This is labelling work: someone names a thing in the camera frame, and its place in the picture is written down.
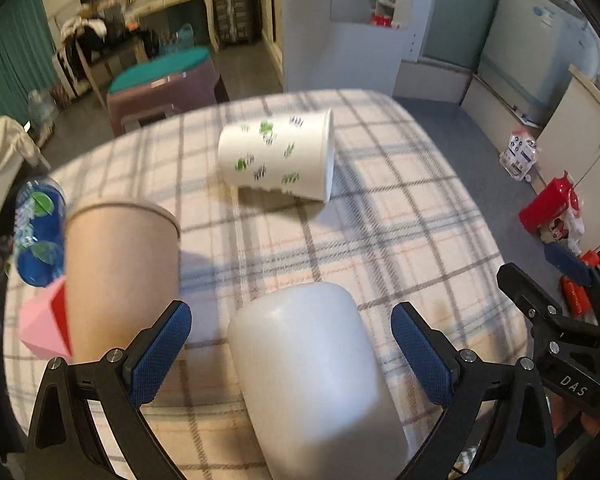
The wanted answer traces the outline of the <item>white plastic cup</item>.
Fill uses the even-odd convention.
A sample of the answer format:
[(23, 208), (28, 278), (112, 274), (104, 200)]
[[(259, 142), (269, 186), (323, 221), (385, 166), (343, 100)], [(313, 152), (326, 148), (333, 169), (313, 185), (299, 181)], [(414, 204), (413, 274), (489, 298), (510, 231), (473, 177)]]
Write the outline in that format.
[(274, 479), (394, 479), (408, 444), (351, 295), (310, 283), (237, 311), (228, 343)]

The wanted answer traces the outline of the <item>pink faceted cup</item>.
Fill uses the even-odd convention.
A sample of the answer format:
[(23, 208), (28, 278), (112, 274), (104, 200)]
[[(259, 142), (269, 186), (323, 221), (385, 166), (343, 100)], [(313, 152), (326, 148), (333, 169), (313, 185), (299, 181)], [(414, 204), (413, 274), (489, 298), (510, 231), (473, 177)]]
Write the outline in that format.
[(65, 308), (63, 276), (27, 300), (19, 313), (20, 341), (39, 359), (60, 356), (72, 363), (71, 344)]

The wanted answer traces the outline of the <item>brown paper cup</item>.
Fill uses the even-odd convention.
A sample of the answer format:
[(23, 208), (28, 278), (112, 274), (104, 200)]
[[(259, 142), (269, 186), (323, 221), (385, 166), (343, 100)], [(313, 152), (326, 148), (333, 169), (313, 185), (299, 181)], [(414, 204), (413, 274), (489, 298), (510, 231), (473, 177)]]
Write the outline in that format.
[(72, 360), (125, 348), (180, 296), (178, 220), (140, 198), (86, 198), (65, 229), (65, 308)]

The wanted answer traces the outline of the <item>white green-leaf paper cup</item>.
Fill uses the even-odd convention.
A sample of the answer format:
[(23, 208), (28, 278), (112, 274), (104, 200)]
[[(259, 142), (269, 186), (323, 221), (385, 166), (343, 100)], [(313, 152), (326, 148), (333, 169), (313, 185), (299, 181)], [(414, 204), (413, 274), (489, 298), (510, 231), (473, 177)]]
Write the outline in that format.
[(334, 112), (234, 122), (220, 133), (216, 162), (223, 180), (236, 188), (326, 203), (334, 180)]

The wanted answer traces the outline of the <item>orange red package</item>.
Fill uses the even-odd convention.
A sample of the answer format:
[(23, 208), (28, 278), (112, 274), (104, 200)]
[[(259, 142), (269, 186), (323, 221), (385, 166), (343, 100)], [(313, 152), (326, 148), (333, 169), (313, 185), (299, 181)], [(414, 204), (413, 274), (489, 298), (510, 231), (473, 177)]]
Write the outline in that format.
[[(591, 268), (600, 268), (600, 254), (597, 252), (589, 250), (580, 257), (580, 260)], [(583, 286), (576, 284), (571, 278), (563, 275), (559, 279), (559, 287), (573, 318), (582, 318), (586, 312), (592, 310), (590, 298), (588, 298), (588, 293)]]

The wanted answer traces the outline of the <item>cream side cabinet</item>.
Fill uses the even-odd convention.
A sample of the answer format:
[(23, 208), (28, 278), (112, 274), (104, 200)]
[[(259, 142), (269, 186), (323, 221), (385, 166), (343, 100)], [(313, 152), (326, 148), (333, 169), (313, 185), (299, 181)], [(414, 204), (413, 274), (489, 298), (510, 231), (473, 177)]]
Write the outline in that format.
[(543, 131), (536, 163), (541, 181), (569, 174), (579, 197), (585, 232), (580, 247), (600, 250), (600, 90), (576, 66)]

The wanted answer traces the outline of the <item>plaid table cloth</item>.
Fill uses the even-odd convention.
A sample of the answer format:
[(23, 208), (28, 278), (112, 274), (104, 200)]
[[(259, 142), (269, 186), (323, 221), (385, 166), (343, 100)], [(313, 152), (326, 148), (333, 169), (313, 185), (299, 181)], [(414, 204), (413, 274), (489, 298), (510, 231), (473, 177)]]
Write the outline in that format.
[[(224, 126), (323, 107), (334, 112), (336, 139), (327, 204), (221, 182)], [(166, 406), (147, 420), (188, 478), (268, 476), (226, 340), (232, 313), (260, 292), (322, 280), (352, 294), (410, 448), (437, 412), (392, 339), (394, 304), (411, 301), (454, 344), (490, 361), (526, 346), (524, 320), (498, 290), (502, 258), (478, 206), (429, 133), (388, 96), (315, 91), (212, 106), (126, 134), (53, 176), (70, 203), (138, 196), (181, 222), (181, 291), (194, 326), (166, 381)]]

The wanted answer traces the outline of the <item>blue drink can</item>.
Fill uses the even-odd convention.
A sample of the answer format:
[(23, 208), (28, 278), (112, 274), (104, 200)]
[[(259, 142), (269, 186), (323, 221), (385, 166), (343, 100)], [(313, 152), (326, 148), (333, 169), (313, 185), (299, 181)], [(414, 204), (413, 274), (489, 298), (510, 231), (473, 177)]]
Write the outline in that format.
[(64, 274), (66, 200), (49, 176), (24, 182), (16, 198), (15, 262), (20, 278), (46, 287)]

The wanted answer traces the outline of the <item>water jug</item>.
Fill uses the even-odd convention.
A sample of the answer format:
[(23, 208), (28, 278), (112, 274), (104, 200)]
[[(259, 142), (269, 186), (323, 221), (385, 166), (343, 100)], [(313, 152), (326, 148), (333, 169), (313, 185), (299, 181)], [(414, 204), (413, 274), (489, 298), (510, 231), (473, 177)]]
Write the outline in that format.
[(50, 92), (47, 90), (31, 90), (28, 105), (31, 122), (37, 127), (49, 126), (55, 123), (59, 110)]

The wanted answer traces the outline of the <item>purple stool teal top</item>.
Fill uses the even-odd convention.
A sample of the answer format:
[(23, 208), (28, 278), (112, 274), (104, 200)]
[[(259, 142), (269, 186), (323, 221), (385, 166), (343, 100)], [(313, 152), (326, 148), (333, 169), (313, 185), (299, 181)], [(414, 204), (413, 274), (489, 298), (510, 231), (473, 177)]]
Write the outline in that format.
[(123, 136), (131, 122), (184, 114), (229, 100), (210, 51), (192, 47), (125, 70), (110, 84), (107, 107), (112, 132)]

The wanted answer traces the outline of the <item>white wardrobe cabinet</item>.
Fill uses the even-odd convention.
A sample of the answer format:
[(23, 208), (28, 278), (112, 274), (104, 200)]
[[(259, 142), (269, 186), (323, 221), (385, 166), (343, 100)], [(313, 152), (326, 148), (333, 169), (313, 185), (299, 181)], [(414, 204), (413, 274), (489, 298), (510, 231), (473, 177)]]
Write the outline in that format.
[[(344, 12), (364, 0), (344, 0)], [(336, 21), (334, 0), (278, 0), (282, 88), (365, 89), (393, 94), (401, 65), (422, 53), (434, 0), (413, 0), (404, 28)]]

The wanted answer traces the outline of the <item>teal curtain left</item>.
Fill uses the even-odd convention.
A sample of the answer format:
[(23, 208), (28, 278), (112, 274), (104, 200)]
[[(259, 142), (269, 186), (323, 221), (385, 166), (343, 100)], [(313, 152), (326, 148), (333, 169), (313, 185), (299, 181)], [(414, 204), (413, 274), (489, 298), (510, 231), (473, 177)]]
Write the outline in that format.
[(0, 117), (28, 120), (29, 93), (57, 82), (54, 53), (43, 0), (6, 0), (0, 9)]

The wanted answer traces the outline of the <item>wooden chair with clothes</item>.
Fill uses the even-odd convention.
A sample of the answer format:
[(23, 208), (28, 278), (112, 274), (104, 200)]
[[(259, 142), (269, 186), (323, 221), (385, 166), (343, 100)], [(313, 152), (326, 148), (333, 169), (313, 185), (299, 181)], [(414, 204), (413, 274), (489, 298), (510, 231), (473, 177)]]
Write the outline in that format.
[(86, 80), (94, 95), (107, 107), (100, 84), (94, 77), (94, 69), (104, 66), (110, 78), (114, 80), (110, 61), (120, 58), (123, 53), (132, 52), (135, 63), (142, 64), (156, 58), (160, 51), (157, 34), (140, 24), (128, 25), (114, 14), (91, 14), (84, 18), (76, 14), (61, 25), (60, 45), (56, 58), (61, 67), (67, 67), (67, 79), (75, 82)]

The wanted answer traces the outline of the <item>teal laundry basket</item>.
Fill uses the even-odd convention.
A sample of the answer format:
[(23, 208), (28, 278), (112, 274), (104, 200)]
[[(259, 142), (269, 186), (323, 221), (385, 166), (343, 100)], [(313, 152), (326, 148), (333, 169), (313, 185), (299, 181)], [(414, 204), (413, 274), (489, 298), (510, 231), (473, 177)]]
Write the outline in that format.
[(169, 55), (195, 47), (195, 33), (193, 26), (185, 23), (173, 34), (166, 32), (160, 37), (159, 53)]

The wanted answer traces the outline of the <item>silver suitcase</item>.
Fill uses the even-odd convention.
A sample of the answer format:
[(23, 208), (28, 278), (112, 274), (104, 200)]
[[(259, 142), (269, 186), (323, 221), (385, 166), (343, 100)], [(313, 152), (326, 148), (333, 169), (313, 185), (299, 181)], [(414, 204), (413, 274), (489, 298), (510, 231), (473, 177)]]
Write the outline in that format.
[(213, 0), (221, 44), (252, 44), (256, 39), (257, 0)]

